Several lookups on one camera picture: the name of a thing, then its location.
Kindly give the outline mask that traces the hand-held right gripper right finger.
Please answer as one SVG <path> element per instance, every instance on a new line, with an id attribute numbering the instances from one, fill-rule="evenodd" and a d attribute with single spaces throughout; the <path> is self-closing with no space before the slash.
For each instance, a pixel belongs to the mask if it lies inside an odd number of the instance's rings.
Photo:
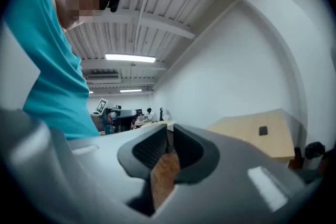
<path id="1" fill-rule="evenodd" d="M 285 223 L 306 185 L 284 164 L 242 140 L 176 125 L 180 162 L 158 224 Z"/>

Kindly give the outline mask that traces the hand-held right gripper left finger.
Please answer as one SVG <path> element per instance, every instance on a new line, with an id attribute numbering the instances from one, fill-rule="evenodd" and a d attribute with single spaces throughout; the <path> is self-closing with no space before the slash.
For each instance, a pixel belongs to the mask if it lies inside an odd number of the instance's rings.
<path id="1" fill-rule="evenodd" d="M 153 203 L 151 172 L 168 144 L 166 124 L 71 141 L 57 134 L 54 141 L 82 194 L 100 191 L 124 204 Z"/>

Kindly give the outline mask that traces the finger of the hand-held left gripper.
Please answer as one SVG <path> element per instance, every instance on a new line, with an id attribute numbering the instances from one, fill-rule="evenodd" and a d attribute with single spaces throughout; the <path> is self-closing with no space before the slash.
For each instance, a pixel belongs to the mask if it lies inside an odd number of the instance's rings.
<path id="1" fill-rule="evenodd" d="M 137 116 L 136 110 L 115 110 L 115 114 L 117 118 L 134 118 Z"/>

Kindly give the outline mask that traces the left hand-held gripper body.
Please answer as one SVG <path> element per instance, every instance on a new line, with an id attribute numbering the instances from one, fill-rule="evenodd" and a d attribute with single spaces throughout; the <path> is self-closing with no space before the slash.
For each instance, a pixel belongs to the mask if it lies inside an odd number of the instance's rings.
<path id="1" fill-rule="evenodd" d="M 101 115 L 102 122 L 104 123 L 105 135 L 120 133 L 131 130 L 131 125 L 134 118 L 117 118 L 115 110 L 124 110 L 120 105 L 108 105 L 106 99 L 101 98 L 96 107 L 96 114 Z"/>

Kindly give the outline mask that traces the person's left forearm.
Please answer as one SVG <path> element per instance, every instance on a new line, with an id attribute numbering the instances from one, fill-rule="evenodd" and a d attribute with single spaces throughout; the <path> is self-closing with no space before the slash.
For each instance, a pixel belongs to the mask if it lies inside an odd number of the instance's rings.
<path id="1" fill-rule="evenodd" d="M 104 131 L 104 123 L 102 122 L 101 115 L 99 114 L 90 114 L 91 119 L 99 132 Z"/>

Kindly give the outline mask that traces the white ceiling air conditioner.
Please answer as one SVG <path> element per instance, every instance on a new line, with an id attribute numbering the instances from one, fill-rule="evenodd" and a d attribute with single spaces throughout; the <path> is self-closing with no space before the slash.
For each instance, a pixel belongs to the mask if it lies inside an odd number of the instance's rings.
<path id="1" fill-rule="evenodd" d="M 121 78 L 117 73 L 90 74 L 87 75 L 86 81 L 88 84 L 118 84 L 121 83 Z"/>

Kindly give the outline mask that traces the long ceiling light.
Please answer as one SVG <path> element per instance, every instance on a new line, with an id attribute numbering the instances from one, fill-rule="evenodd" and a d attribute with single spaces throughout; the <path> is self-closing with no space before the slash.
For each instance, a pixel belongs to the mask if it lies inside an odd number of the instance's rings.
<path id="1" fill-rule="evenodd" d="M 156 61 L 155 57 L 127 55 L 127 54 L 105 54 L 105 58 L 107 60 L 114 60 L 114 61 L 132 61 L 132 62 L 147 62 L 147 63 L 154 63 Z"/>

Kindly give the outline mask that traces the person's teal shirt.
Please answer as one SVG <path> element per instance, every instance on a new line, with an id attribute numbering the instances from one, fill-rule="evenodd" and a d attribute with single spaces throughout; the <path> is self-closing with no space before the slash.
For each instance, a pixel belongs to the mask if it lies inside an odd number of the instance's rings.
<path id="1" fill-rule="evenodd" d="M 98 136 L 87 109 L 89 89 L 51 0 L 10 0 L 4 20 L 40 70 L 24 111 L 69 140 Z"/>

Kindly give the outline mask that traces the black bulky object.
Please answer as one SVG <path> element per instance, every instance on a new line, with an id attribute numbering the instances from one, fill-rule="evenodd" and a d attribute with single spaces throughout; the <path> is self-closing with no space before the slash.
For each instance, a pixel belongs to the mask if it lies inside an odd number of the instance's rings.
<path id="1" fill-rule="evenodd" d="M 323 156 L 326 152 L 325 146 L 321 142 L 312 142 L 308 144 L 304 149 L 305 158 L 312 160 Z"/>

